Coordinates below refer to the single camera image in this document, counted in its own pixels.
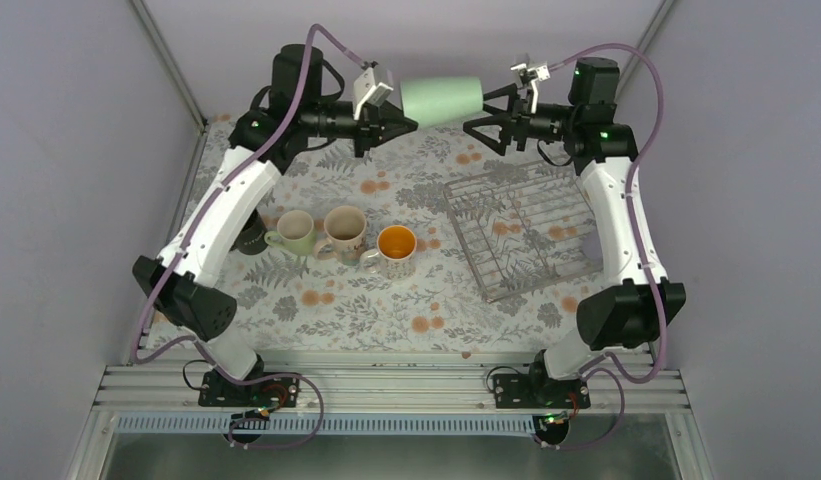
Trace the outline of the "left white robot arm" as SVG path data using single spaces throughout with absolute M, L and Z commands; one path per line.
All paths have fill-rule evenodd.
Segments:
M 187 330 L 193 343 L 225 379 L 224 390 L 241 405 L 264 391 L 259 355 L 232 325 L 236 301 L 216 289 L 229 251 L 261 217 L 257 204 L 282 178 L 312 138 L 350 139 L 362 156 L 417 129 L 387 100 L 395 81 L 377 62 L 362 62 L 351 101 L 322 92 L 322 74 L 345 81 L 312 46 L 289 44 L 273 60 L 272 80 L 254 95 L 236 122 L 229 147 L 204 196 L 181 230 L 154 258 L 140 256 L 133 275 L 147 296 L 140 315 L 145 329 L 154 312 Z

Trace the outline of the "light green mug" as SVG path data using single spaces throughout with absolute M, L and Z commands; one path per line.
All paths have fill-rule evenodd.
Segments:
M 273 231 L 264 234 L 263 240 L 296 256 L 309 256 L 317 241 L 315 221 L 305 211 L 288 211 L 279 218 Z

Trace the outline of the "white iridescent patterned mug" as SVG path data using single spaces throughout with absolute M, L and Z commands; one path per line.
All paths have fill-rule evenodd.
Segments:
M 416 250 L 415 234 L 406 226 L 392 225 L 379 233 L 373 249 L 361 255 L 359 266 L 390 281 L 404 280 L 415 273 Z

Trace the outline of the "beige pineapple mug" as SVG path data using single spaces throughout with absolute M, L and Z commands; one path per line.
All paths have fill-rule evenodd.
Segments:
M 357 266 L 367 250 L 367 220 L 355 206 L 338 206 L 324 218 L 325 237 L 313 247 L 317 260 L 335 259 L 346 266 Z

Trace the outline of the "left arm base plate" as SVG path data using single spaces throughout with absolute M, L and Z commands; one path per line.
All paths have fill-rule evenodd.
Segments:
M 297 402 L 300 380 L 282 377 L 241 386 L 230 383 L 217 371 L 210 371 L 204 375 L 201 388 L 197 400 L 201 407 L 292 408 Z

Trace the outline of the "lavender tumbler cup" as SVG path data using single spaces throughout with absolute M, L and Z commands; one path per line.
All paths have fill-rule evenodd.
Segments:
M 603 259 L 600 236 L 597 231 L 592 231 L 583 238 L 581 251 L 588 260 L 601 261 Z

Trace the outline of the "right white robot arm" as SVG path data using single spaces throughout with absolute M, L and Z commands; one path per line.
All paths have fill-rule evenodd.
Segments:
M 511 144 L 524 150 L 530 139 L 562 143 L 596 220 L 609 285 L 579 303 L 576 331 L 530 365 L 524 386 L 541 407 L 585 386 L 587 373 L 601 362 L 619 365 L 616 349 L 657 341 L 652 370 L 623 375 L 634 384 L 651 381 L 665 365 L 668 325 L 686 301 L 684 285 L 669 280 L 651 239 L 634 133 L 614 119 L 619 66 L 602 57 L 580 57 L 574 64 L 567 105 L 539 101 L 539 85 L 553 69 L 525 60 L 511 66 L 513 84 L 484 94 L 486 117 L 463 125 L 498 154 Z

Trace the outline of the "black mug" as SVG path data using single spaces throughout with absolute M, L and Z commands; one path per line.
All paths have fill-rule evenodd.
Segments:
M 243 255 L 254 256 L 262 253 L 268 247 L 265 241 L 267 227 L 257 210 L 253 210 L 234 239 L 231 251 L 238 251 Z

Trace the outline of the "metal wire dish rack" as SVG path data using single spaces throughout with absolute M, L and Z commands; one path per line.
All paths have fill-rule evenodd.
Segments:
M 494 303 L 591 277 L 596 220 L 571 166 L 505 164 L 444 186 L 446 212 L 481 297 Z

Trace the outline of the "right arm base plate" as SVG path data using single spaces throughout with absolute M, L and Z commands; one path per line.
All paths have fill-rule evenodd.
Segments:
M 538 380 L 527 374 L 495 373 L 492 391 L 498 409 L 587 409 L 589 389 L 579 380 Z

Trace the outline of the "mint green tumbler cup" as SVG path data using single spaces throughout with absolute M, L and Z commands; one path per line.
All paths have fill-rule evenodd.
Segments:
M 446 124 L 475 115 L 483 108 L 478 77 L 433 77 L 402 81 L 404 116 L 420 129 Z

